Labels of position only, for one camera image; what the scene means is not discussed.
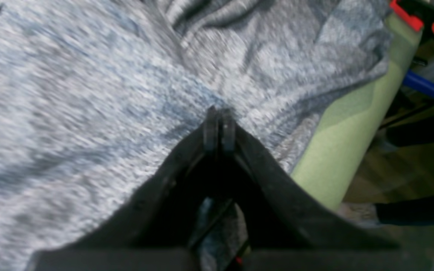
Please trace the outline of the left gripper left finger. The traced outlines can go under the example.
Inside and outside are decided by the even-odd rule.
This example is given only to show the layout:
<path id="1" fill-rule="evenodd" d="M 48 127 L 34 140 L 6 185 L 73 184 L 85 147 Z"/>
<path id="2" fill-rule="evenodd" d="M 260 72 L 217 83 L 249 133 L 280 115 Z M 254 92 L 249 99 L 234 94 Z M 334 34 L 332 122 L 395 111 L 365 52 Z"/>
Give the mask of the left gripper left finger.
<path id="1" fill-rule="evenodd" d="M 219 157 L 222 112 L 175 146 L 157 172 L 105 223 L 71 245 L 41 251 L 28 271 L 198 271 L 188 240 Z"/>

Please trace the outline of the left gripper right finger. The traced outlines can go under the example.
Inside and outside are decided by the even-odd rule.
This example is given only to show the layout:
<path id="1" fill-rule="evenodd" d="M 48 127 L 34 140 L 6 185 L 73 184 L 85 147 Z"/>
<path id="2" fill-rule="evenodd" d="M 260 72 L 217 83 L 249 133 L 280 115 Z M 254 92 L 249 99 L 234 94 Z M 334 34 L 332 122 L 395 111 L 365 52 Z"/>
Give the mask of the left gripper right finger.
<path id="1" fill-rule="evenodd" d="M 222 193 L 241 208 L 251 252 L 239 271 L 402 271 L 404 252 L 339 218 L 297 185 L 228 110 L 219 113 Z"/>

